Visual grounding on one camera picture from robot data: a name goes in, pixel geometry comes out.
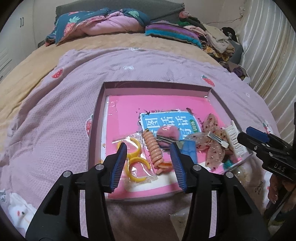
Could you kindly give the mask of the right hand with painted nails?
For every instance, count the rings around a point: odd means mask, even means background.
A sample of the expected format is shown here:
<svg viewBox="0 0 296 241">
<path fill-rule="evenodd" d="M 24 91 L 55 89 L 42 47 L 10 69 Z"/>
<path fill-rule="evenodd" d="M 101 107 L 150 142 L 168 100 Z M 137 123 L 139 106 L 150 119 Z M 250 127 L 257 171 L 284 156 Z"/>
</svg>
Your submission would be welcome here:
<svg viewBox="0 0 296 241">
<path fill-rule="evenodd" d="M 289 182 L 285 179 L 281 179 L 280 177 L 272 174 L 270 178 L 270 185 L 268 191 L 268 199 L 273 203 L 276 204 L 278 201 L 278 193 L 280 187 L 284 187 L 288 192 L 292 192 L 289 199 L 286 201 L 282 208 L 282 212 L 287 213 L 293 210 L 295 206 L 295 183 Z"/>
</svg>

